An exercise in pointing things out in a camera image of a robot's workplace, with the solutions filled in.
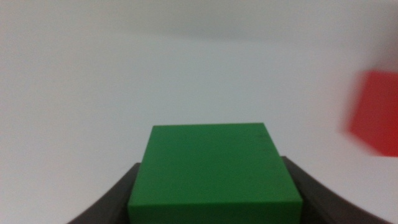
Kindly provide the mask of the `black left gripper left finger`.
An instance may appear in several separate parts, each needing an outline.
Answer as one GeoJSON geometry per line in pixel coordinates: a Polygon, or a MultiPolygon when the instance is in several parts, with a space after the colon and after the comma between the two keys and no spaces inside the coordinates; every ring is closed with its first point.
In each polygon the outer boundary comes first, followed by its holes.
{"type": "Polygon", "coordinates": [[[140,162],[135,163],[100,199],[68,224],[129,224],[127,203],[134,188],[140,164],[140,162]]]}

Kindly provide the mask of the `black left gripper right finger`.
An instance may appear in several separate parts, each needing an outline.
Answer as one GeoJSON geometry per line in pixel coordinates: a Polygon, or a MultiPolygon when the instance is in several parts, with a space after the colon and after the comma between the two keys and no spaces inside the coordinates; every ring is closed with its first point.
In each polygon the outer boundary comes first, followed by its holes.
{"type": "Polygon", "coordinates": [[[282,160],[303,198],[301,224],[390,224],[340,197],[288,157],[283,156],[282,160]]]}

